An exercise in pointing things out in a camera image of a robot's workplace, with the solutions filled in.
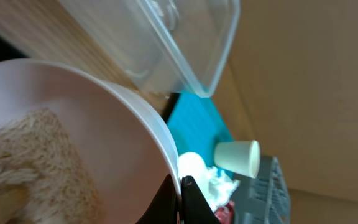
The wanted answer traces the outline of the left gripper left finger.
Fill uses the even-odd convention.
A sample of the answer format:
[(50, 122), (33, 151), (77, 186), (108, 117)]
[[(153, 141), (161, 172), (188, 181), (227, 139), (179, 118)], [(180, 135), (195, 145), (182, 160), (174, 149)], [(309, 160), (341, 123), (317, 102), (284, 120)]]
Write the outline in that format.
[(177, 224), (177, 215), (177, 193), (171, 175), (167, 175), (136, 224)]

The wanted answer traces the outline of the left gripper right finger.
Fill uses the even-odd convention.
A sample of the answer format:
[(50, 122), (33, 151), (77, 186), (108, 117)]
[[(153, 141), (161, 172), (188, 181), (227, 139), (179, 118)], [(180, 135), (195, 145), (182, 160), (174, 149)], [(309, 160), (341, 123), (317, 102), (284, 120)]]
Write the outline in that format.
[(182, 178), (181, 197), (184, 224), (220, 224), (192, 176)]

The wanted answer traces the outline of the white bowl with scraps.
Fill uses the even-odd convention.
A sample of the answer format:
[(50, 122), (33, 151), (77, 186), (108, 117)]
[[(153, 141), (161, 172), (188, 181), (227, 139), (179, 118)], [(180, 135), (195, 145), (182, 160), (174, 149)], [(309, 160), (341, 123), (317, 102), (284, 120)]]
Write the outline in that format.
[(60, 63), (0, 62), (0, 128), (43, 107), (76, 146), (107, 205), (108, 223), (137, 222), (166, 178), (181, 203), (174, 140), (140, 96)]

